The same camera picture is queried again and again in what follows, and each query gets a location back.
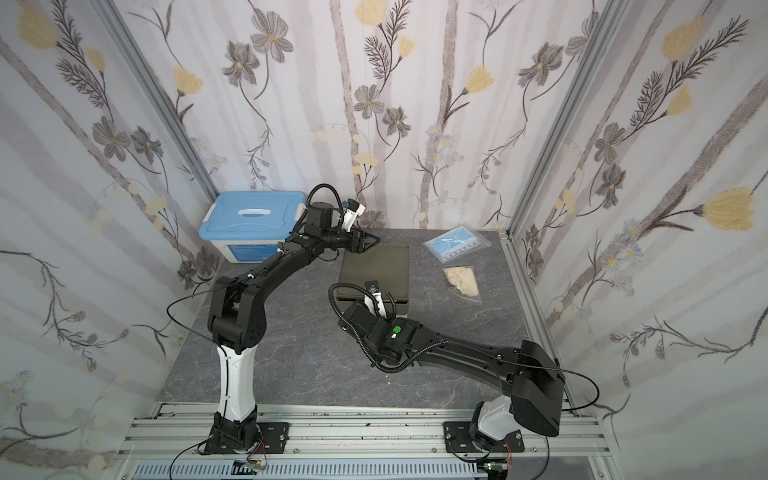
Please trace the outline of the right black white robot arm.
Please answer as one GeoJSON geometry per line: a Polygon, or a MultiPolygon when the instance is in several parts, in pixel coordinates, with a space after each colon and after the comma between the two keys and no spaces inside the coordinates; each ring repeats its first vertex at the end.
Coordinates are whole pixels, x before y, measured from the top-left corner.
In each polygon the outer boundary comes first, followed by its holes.
{"type": "Polygon", "coordinates": [[[481,401],[467,427],[468,441],[489,452],[504,444],[518,452],[516,436],[528,430],[546,438],[560,434],[565,375],[537,343],[487,346],[443,335],[413,319],[385,319],[357,302],[336,312],[339,326],[360,346],[372,366],[387,374],[411,366],[441,367],[496,387],[481,401]]]}

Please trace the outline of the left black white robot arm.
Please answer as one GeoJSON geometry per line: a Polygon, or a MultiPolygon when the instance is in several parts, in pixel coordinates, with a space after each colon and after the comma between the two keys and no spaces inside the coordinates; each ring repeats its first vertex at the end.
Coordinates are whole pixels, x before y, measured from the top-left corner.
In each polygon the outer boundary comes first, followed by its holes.
{"type": "Polygon", "coordinates": [[[205,453],[247,453],[261,441],[254,356],[267,330],[266,300],[291,275],[326,251],[363,253],[376,245],[379,237],[355,226],[364,212],[365,206],[353,199],[338,206],[311,203],[278,244],[276,253],[245,274],[216,281],[208,330],[218,348],[221,394],[205,453]]]}

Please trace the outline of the olive green drawer cabinet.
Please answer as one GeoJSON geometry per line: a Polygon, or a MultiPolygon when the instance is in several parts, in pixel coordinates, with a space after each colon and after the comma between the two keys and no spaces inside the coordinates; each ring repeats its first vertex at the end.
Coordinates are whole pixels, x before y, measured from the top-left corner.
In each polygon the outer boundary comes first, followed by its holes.
{"type": "Polygon", "coordinates": [[[379,243],[364,253],[344,253],[338,281],[363,288],[376,282],[392,295],[398,316],[409,312],[410,251],[407,245],[379,243]]]}

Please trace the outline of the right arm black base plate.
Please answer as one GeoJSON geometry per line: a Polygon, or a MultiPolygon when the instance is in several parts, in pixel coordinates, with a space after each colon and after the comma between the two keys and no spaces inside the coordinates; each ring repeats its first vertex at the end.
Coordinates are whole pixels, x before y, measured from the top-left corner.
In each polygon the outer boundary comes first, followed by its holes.
{"type": "Polygon", "coordinates": [[[525,444],[519,430],[508,433],[503,439],[495,440],[476,433],[469,421],[447,421],[442,424],[446,451],[457,454],[485,455],[522,453],[525,444]]]}

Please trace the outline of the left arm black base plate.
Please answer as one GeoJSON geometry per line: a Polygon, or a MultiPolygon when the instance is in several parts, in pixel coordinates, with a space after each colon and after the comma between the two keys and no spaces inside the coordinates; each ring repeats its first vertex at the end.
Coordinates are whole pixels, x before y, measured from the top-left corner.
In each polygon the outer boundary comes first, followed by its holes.
{"type": "Polygon", "coordinates": [[[258,422],[246,426],[244,434],[227,433],[214,426],[201,447],[205,455],[245,455],[254,451],[267,455],[283,454],[289,440],[288,422],[258,422]]]}

